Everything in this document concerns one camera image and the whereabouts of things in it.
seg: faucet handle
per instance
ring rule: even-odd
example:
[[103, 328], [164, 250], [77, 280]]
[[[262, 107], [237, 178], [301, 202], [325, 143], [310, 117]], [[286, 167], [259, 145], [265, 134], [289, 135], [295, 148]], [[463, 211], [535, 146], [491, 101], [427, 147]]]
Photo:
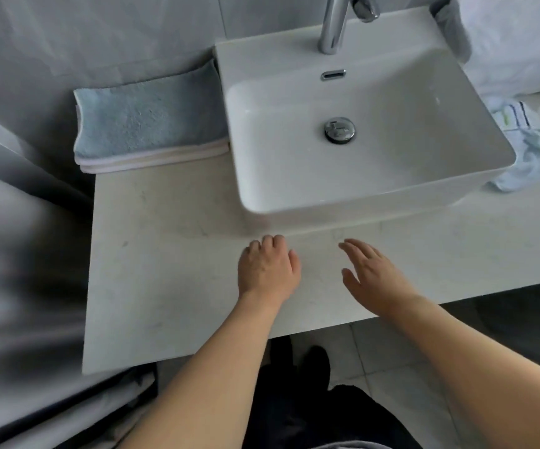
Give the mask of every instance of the faucet handle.
[[351, 6], [357, 18], [364, 23], [372, 22], [380, 17], [380, 8], [376, 0], [351, 0]]

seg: sink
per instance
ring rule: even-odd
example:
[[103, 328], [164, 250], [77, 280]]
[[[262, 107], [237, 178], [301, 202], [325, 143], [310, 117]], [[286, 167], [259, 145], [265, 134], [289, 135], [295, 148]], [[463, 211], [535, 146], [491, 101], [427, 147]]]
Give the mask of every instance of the sink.
[[[253, 231], [355, 225], [450, 205], [515, 154], [427, 8], [216, 45], [239, 196]], [[322, 80], [325, 73], [334, 79]], [[353, 140], [324, 124], [346, 117]]]

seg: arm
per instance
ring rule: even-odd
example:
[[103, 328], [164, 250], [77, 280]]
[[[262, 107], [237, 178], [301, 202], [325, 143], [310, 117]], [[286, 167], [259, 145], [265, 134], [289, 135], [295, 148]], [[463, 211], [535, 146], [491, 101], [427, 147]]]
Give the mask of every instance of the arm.
[[339, 246], [357, 273], [343, 270], [351, 294], [416, 343], [489, 443], [540, 448], [540, 366], [420, 296], [378, 249], [356, 239]]
[[251, 242], [239, 260], [235, 308], [122, 449], [240, 448], [270, 328], [300, 278], [284, 237]]

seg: faucet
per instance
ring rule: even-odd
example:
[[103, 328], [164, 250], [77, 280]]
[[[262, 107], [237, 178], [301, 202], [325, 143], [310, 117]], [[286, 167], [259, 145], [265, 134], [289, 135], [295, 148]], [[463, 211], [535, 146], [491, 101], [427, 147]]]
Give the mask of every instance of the faucet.
[[376, 20], [380, 15], [376, 0], [328, 0], [322, 34], [319, 37], [319, 51], [327, 55], [338, 52], [345, 33], [345, 17], [349, 1], [357, 18], [364, 23]]

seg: shoe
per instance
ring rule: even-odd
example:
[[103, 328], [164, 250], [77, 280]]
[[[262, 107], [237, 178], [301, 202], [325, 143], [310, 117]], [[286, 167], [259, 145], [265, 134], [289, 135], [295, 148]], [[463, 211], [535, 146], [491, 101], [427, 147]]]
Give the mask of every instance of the shoe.
[[290, 336], [270, 340], [270, 364], [276, 367], [293, 366], [293, 344]]
[[326, 392], [329, 383], [330, 359], [324, 348], [314, 345], [304, 356], [299, 367], [301, 392], [307, 396], [315, 396]]

